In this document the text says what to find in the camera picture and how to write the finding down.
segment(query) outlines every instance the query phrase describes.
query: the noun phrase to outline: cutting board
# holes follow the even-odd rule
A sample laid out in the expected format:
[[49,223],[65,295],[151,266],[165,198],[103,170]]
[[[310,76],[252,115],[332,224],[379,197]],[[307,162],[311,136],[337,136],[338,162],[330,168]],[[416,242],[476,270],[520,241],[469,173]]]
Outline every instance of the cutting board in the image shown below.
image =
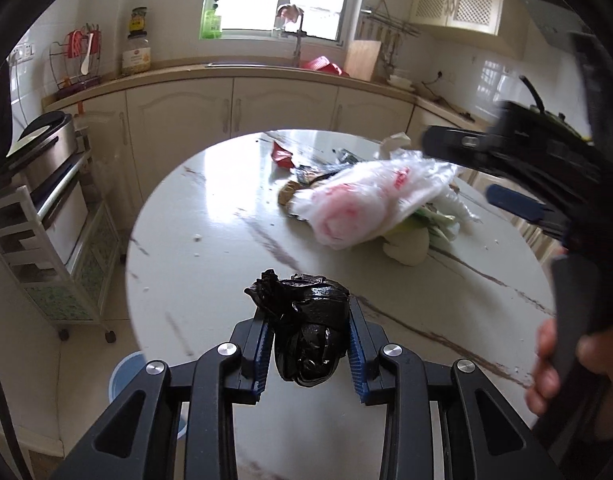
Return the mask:
[[344,62],[344,70],[355,79],[371,81],[381,46],[381,41],[351,41]]

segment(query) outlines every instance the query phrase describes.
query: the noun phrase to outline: window frame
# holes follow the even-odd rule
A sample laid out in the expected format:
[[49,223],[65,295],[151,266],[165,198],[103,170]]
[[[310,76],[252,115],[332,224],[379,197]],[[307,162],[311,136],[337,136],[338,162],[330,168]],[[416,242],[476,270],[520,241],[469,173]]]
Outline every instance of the window frame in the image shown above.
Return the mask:
[[[359,6],[362,0],[344,0],[342,4],[341,12],[339,13],[339,23],[337,24],[337,38],[336,40],[329,40],[328,38],[319,38],[318,36],[307,36],[302,39],[302,43],[307,44],[322,44],[322,45],[336,45],[344,47],[349,39],[350,35],[355,29],[357,16],[353,19],[353,8]],[[215,0],[204,0],[204,7],[202,17],[204,17],[204,9],[208,9],[212,6]],[[278,7],[282,4],[290,3],[290,0],[278,0]],[[271,30],[259,30],[254,28],[225,28],[222,30],[222,38],[234,39],[234,40],[272,40],[272,41],[284,41],[286,43],[294,43],[295,38],[289,37],[276,37],[273,36]]]

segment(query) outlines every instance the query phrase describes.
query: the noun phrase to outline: table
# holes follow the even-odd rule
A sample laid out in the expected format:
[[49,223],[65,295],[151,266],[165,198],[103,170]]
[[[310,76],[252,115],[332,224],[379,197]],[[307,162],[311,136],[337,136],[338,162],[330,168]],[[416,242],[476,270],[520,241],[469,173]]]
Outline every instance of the table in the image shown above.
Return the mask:
[[[360,296],[366,317],[391,341],[429,361],[475,361],[532,422],[523,394],[535,330],[553,300],[539,263],[499,210],[459,182],[481,223],[463,226],[453,243],[433,242],[419,266],[388,258],[380,240],[334,251],[278,206],[290,174],[270,158],[272,137],[296,157],[328,161],[333,150],[370,158],[377,147],[347,134],[283,130],[222,142],[172,171],[144,205],[126,261],[130,317],[147,359],[176,365],[227,341],[253,316],[243,290],[266,269],[280,278],[323,274]],[[437,421],[436,409],[432,415]],[[359,403],[346,359],[314,388],[285,383],[272,360],[262,400],[235,406],[234,417],[242,479],[379,477],[385,407]],[[443,478],[441,446],[434,452]]]

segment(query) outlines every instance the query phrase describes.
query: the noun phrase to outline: black plastic bag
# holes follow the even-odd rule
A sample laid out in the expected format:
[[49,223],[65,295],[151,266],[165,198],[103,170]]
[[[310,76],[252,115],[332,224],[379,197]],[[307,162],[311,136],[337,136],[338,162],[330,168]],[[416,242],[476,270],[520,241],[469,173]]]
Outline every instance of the black plastic bag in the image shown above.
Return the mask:
[[324,276],[280,280],[272,269],[244,290],[269,314],[275,362],[285,381],[315,386],[333,375],[349,347],[349,291]]

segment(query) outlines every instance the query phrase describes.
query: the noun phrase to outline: blue trash can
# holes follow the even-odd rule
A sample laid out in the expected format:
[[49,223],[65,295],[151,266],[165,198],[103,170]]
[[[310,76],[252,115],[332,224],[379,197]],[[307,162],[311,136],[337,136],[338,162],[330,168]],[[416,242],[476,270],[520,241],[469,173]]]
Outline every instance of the blue trash can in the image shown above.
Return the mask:
[[[138,372],[146,365],[146,359],[142,352],[133,352],[127,355],[113,370],[109,381],[109,402],[126,388],[126,385],[133,380]],[[189,403],[182,403],[182,414],[180,415],[180,425],[178,427],[178,440],[186,434],[186,416],[189,411]]]

